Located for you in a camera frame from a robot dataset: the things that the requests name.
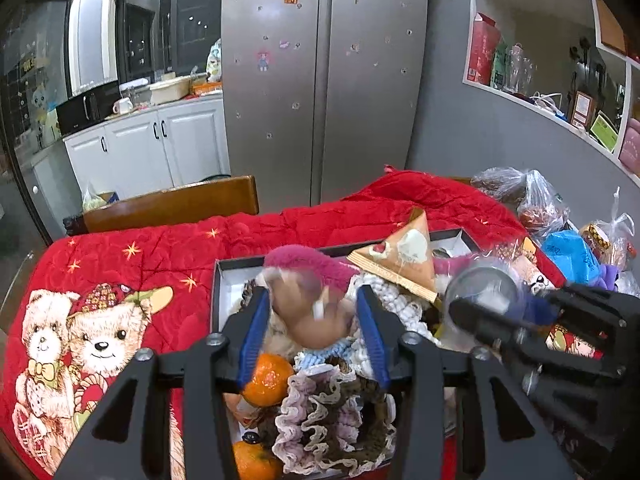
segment fridge door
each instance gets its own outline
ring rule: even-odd
[[[226,140],[261,212],[309,205],[318,0],[222,0]]]
[[[426,21],[427,0],[332,0],[323,202],[404,168]]]

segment red box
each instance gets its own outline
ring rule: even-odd
[[[495,48],[500,41],[500,31],[495,22],[481,12],[476,13],[471,33],[471,52],[466,79],[488,85],[494,64]]]

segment white cabinet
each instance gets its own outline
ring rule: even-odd
[[[158,112],[174,186],[228,173],[222,100],[184,104]]]
[[[163,105],[65,139],[81,189],[120,199],[230,173],[222,99]]]
[[[105,124],[114,181],[120,198],[174,186],[164,154],[156,113]]]
[[[65,146],[82,192],[88,183],[98,193],[116,191],[104,126],[65,139]]]

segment bow tie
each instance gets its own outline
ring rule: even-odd
[[[45,381],[53,381],[56,378],[56,367],[53,363],[39,363],[35,359],[29,359],[29,375]]]

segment blue gripper pad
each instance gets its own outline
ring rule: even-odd
[[[267,323],[271,313],[271,303],[269,293],[265,288],[257,289],[252,295],[246,309],[255,309],[249,325],[249,330],[244,336],[240,357],[238,361],[238,388],[244,390],[246,384],[254,376],[255,363],[260,355],[260,348],[264,341],[264,333],[267,330]]]
[[[388,360],[385,352],[385,344],[372,312],[372,308],[382,307],[380,304],[371,304],[373,301],[380,303],[378,297],[369,285],[361,286],[356,294],[358,323],[360,324],[360,331],[362,332],[364,343],[367,347],[367,353],[369,353],[373,375],[380,387],[383,390],[387,390],[390,379],[389,371],[386,367]]]

